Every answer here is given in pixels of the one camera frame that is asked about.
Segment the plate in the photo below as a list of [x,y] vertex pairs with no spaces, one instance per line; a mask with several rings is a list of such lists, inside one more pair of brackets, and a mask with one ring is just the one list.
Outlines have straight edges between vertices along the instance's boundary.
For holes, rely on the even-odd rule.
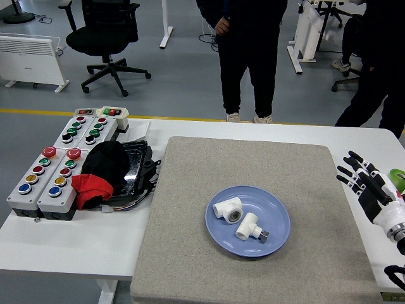
[[[228,224],[223,217],[215,216],[213,205],[234,197],[242,202],[242,220],[248,212],[258,217],[257,225],[269,232],[267,242],[263,243],[252,236],[243,241],[235,234],[242,220]],[[234,186],[220,191],[207,206],[205,223],[213,239],[222,248],[242,257],[269,255],[283,246],[290,234],[290,217],[281,201],[269,192],[252,186]]]

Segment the gray floor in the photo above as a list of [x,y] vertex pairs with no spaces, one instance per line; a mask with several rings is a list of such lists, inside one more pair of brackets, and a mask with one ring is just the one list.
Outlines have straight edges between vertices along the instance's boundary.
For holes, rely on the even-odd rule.
[[[273,104],[273,121],[280,124],[334,125],[339,115],[350,103],[356,85],[345,85],[336,93],[330,88],[342,74],[330,66],[340,51],[342,29],[335,18],[328,23],[326,38],[316,54],[316,63],[303,63],[302,75],[296,75],[290,61],[287,45],[294,37],[298,5],[289,0],[283,19],[279,40],[277,84]],[[52,0],[21,0],[25,11],[52,18],[51,24],[39,19],[20,25],[0,22],[0,32],[50,35],[61,38],[70,33],[64,11]],[[91,84],[90,94],[84,94],[80,83],[89,75],[88,64],[100,63],[100,58],[79,54],[69,47],[60,56],[62,69],[71,83],[59,94],[54,85],[17,83],[6,89],[7,80],[0,79],[0,225],[10,213],[5,198],[26,172],[37,152],[52,144],[77,108],[119,106],[131,115],[147,117],[202,118],[223,120],[225,112],[221,103],[221,84],[218,54],[209,44],[198,37],[209,34],[208,26],[201,19],[193,0],[169,0],[169,24],[174,27],[166,49],[160,49],[163,38],[163,23],[160,0],[139,0],[137,23],[140,39],[131,44],[114,60],[125,57],[131,67],[148,69],[150,80],[143,75],[121,74],[129,97],[124,98],[114,80],[104,77]],[[345,4],[352,12],[362,13],[364,6]],[[83,25],[80,17],[80,1],[74,1],[73,13],[78,27]],[[353,65],[359,66],[357,58]],[[241,117],[251,121],[254,114],[253,93],[249,76],[245,75],[241,85]],[[50,111],[50,115],[10,113],[8,109]],[[365,125],[378,127],[380,111]],[[55,275],[0,274],[0,299],[4,304],[26,303],[97,303],[99,288],[94,280],[72,279]],[[129,282],[120,282],[114,303],[131,303]]]

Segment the power cord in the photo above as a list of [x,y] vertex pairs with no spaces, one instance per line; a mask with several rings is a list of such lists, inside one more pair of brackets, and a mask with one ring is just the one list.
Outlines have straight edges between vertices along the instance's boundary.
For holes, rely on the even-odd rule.
[[38,22],[40,22],[40,23],[46,23],[46,24],[52,23],[52,18],[47,17],[46,15],[36,15],[34,13],[28,13],[28,14],[33,14],[36,18],[39,18]]
[[213,32],[212,28],[208,25],[208,29],[211,33],[206,34],[204,29],[204,18],[201,17],[201,20],[202,20],[202,35],[198,36],[198,39],[203,43],[209,43],[211,45],[211,49],[214,52],[218,52],[218,45],[215,42],[216,37],[215,33]]

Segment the white table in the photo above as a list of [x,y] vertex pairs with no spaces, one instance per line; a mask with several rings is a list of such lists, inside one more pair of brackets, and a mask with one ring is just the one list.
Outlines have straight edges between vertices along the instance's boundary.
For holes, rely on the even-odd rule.
[[[131,128],[145,122],[129,121]],[[347,167],[343,157],[353,150],[384,173],[405,168],[404,148],[391,132],[382,129],[151,120],[146,139],[154,161],[162,159],[171,136],[319,144],[329,148],[336,166]],[[118,139],[131,141],[130,132]],[[344,191],[380,291],[403,292],[383,269],[388,265],[403,266],[405,256],[380,227],[368,221],[357,196],[347,187]],[[132,279],[151,201],[152,196],[129,212],[77,211],[69,222],[42,219],[35,223],[32,218],[11,212],[0,229],[0,270],[93,278],[102,288],[99,303],[112,303],[117,280]]]
[[[338,2],[348,3],[352,0],[340,0]],[[287,46],[296,74],[302,74],[300,62],[316,62],[314,56],[324,20],[313,7],[312,1],[304,0],[302,4],[304,9],[302,14],[299,14],[294,40],[289,41],[289,44],[294,46]]]

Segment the sneaker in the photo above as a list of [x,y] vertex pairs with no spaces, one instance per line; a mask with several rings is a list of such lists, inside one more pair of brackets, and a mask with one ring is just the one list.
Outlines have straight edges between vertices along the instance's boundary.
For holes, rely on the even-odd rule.
[[341,72],[347,72],[352,67],[352,65],[350,63],[343,64],[342,58],[337,58],[337,59],[333,60],[332,66],[334,68],[337,68]]
[[274,124],[273,121],[271,120],[271,116],[268,115],[267,117],[258,117],[257,115],[253,118],[253,123],[254,124]]
[[227,115],[227,122],[240,122],[239,113],[232,113]]

